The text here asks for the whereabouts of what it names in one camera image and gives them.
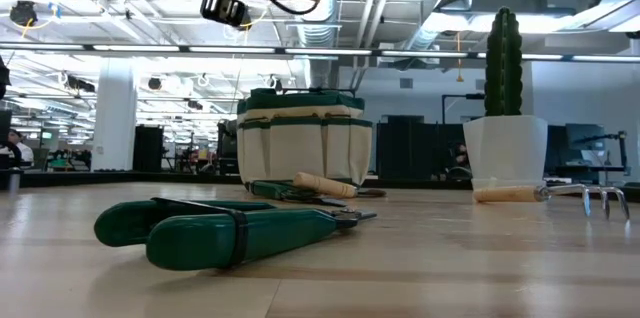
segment white pot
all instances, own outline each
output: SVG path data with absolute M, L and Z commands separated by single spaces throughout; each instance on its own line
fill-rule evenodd
M 534 116 L 480 118 L 464 124 L 473 188 L 544 185 L 547 122 Z

